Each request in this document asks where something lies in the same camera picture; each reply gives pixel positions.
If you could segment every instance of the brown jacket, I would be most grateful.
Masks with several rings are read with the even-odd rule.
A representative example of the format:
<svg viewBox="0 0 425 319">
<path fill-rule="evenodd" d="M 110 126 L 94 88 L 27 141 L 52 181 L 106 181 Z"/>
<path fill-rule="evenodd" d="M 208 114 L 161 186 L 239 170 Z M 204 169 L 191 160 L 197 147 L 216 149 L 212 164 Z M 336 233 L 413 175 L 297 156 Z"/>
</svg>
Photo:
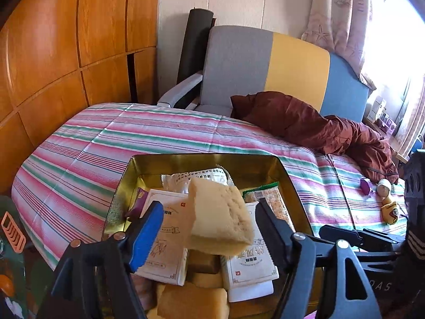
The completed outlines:
<svg viewBox="0 0 425 319">
<path fill-rule="evenodd" d="M 397 183 L 398 171 L 391 160 L 387 139 L 368 126 L 334 115 L 322 117 L 311 105 L 285 95 L 266 91 L 231 97 L 232 117 L 255 124 L 289 143 L 325 155 L 346 154 L 372 182 L 388 179 Z"/>
</svg>

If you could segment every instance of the yellow headboard panel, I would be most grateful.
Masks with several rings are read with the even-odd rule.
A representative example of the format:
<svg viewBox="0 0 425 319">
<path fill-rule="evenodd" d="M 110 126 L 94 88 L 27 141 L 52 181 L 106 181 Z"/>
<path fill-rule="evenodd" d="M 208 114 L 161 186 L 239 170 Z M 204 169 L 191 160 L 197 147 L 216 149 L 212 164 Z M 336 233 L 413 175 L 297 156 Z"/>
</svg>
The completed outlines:
<svg viewBox="0 0 425 319">
<path fill-rule="evenodd" d="M 329 64 L 325 49 L 275 32 L 264 91 L 292 95 L 320 111 Z"/>
</svg>

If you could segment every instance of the metal screw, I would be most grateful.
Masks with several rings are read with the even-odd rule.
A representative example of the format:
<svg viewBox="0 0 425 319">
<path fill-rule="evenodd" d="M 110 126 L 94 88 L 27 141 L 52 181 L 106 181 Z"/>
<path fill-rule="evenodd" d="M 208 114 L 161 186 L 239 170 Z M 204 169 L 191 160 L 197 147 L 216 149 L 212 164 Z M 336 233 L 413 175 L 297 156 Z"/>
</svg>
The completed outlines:
<svg viewBox="0 0 425 319">
<path fill-rule="evenodd" d="M 70 243 L 71 247 L 73 248 L 77 248 L 81 245 L 81 240 L 79 240 L 78 238 L 76 238 L 75 240 L 72 240 Z"/>
<path fill-rule="evenodd" d="M 303 233 L 294 233 L 294 239 L 298 241 L 305 240 L 305 235 Z"/>
<path fill-rule="evenodd" d="M 113 238 L 116 239 L 117 241 L 120 241 L 120 240 L 124 239 L 125 238 L 124 231 L 119 231 L 119 232 L 115 233 L 113 235 Z"/>
<path fill-rule="evenodd" d="M 346 240 L 338 240 L 337 245 L 339 248 L 348 248 L 350 247 L 350 244 Z"/>
</svg>

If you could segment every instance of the bed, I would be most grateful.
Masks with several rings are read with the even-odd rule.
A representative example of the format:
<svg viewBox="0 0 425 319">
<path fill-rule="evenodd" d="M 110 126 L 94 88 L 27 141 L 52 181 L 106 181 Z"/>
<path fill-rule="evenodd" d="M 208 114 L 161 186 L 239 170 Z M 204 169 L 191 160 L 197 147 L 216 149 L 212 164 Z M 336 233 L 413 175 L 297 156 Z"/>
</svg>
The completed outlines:
<svg viewBox="0 0 425 319">
<path fill-rule="evenodd" d="M 380 198 L 360 190 L 348 156 L 324 156 L 260 128 L 198 111 L 144 104 L 91 106 L 44 141 L 19 169 L 12 199 L 46 262 L 55 268 L 74 238 L 99 241 L 115 189 L 131 156 L 147 153 L 253 153 L 279 157 L 315 235 L 331 224 L 405 234 L 404 181 L 392 186 L 402 217 L 382 221 Z"/>
</svg>

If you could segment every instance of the headboard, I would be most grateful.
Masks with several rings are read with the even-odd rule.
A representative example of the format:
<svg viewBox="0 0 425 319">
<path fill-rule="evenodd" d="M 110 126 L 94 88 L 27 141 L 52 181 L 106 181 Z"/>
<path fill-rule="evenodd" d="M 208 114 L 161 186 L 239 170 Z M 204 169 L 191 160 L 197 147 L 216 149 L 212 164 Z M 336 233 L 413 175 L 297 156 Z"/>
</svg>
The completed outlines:
<svg viewBox="0 0 425 319">
<path fill-rule="evenodd" d="M 213 27 L 203 68 L 201 109 L 204 105 L 229 110 L 232 95 L 259 91 L 280 91 L 323 116 L 354 121 L 362 120 L 369 92 L 345 60 L 314 44 L 254 27 Z"/>
<path fill-rule="evenodd" d="M 0 30 L 0 194 L 89 105 L 152 103 L 158 0 L 21 0 Z"/>
</svg>

